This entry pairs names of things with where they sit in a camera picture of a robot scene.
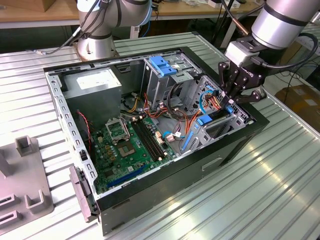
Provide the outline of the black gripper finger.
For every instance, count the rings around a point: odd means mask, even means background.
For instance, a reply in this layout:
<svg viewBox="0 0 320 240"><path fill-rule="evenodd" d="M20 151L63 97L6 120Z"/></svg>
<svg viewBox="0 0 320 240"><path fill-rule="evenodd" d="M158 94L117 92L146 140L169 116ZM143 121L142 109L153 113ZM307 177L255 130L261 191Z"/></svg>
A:
<svg viewBox="0 0 320 240"><path fill-rule="evenodd" d="M218 84L225 96L237 103L241 102L241 91L248 81L242 73L241 68L231 61L218 63Z"/></svg>
<svg viewBox="0 0 320 240"><path fill-rule="evenodd" d="M234 101L237 104L244 104L244 103L259 102L260 100L265 98L266 98L265 90L263 88L258 88L253 90L250 95L248 94L237 95Z"/></svg>

